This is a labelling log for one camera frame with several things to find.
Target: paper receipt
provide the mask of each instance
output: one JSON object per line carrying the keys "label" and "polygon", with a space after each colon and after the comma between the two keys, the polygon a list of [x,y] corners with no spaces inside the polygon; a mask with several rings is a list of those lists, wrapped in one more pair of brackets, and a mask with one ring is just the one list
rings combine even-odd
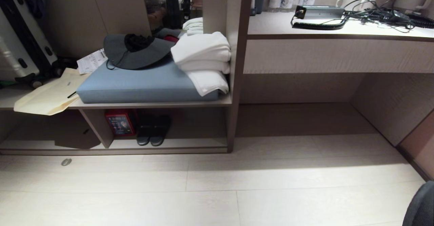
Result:
{"label": "paper receipt", "polygon": [[94,53],[79,59],[77,64],[79,65],[80,74],[93,73],[100,65],[108,60],[105,55],[104,49],[95,51]]}

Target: white mug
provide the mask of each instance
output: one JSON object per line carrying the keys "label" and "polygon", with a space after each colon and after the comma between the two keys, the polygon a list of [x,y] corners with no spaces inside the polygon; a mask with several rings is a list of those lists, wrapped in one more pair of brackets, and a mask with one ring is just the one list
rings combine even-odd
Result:
{"label": "white mug", "polygon": [[366,2],[366,3],[363,3],[360,5],[360,11],[365,11],[367,9],[370,10],[370,9],[375,7],[373,3],[368,2],[367,0],[361,0],[360,2],[361,3]]}
{"label": "white mug", "polygon": [[354,9],[354,11],[361,11],[361,5],[359,5],[361,2],[363,2],[362,0],[359,0],[359,1],[357,1],[357,2],[354,2],[354,3],[352,3],[352,4],[349,4],[349,3],[351,3],[351,2],[353,2],[353,1],[355,1],[355,0],[338,0],[338,1],[336,1],[336,6],[337,7],[341,7],[341,8],[344,8],[344,6],[345,6],[345,10],[346,11],[353,11],[353,9]]}

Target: seat cushion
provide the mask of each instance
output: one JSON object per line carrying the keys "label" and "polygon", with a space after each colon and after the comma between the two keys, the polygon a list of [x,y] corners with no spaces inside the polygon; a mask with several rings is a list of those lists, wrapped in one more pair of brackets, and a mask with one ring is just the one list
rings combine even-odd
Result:
{"label": "seat cushion", "polygon": [[83,103],[193,102],[218,99],[218,91],[201,97],[171,57],[143,70],[107,69],[102,64],[77,89]]}

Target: wide-brim hat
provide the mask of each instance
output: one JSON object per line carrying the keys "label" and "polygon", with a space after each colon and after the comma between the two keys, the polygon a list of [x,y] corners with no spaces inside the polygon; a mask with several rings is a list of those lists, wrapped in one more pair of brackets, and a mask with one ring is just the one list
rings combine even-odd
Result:
{"label": "wide-brim hat", "polygon": [[110,64],[127,70],[141,69],[158,62],[170,53],[174,45],[170,41],[132,34],[110,34],[104,39],[104,51]]}

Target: slipper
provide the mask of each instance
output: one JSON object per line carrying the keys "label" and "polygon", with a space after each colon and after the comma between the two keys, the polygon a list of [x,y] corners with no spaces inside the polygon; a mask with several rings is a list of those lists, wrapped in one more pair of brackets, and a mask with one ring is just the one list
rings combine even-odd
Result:
{"label": "slipper", "polygon": [[140,126],[137,130],[137,144],[145,146],[149,143],[155,129],[155,116],[144,115],[140,117]]}
{"label": "slipper", "polygon": [[159,116],[156,118],[154,133],[151,137],[151,145],[153,147],[158,147],[163,144],[164,138],[166,138],[166,134],[169,131],[171,123],[172,120],[169,116]]}

